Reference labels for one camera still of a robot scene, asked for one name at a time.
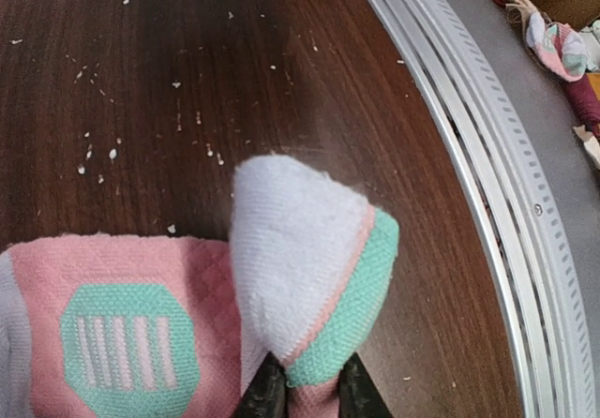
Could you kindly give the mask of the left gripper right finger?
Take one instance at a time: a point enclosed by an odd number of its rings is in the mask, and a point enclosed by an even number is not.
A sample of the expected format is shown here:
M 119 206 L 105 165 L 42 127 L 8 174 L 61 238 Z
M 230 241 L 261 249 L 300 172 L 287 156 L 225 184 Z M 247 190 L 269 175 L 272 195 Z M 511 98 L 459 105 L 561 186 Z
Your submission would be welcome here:
M 339 375 L 338 396 L 341 418 L 393 418 L 357 353 Z

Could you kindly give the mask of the pink patterned sock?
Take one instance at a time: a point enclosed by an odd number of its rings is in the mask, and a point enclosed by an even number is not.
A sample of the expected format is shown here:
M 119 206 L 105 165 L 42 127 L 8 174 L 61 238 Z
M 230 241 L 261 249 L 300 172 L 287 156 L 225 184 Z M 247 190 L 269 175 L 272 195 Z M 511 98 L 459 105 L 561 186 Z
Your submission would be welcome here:
M 5 417 L 230 417 L 268 353 L 288 417 L 338 417 L 399 226 L 295 158 L 233 177 L 227 241 L 66 235 L 1 256 Z

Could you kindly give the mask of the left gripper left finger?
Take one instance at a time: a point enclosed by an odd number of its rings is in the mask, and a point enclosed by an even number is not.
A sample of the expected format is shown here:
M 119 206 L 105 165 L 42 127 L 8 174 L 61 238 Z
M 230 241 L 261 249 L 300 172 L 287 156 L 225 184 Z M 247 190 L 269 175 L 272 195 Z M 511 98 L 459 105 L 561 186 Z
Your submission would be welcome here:
M 236 418 L 285 418 L 287 385 L 284 368 L 268 353 L 242 395 Z

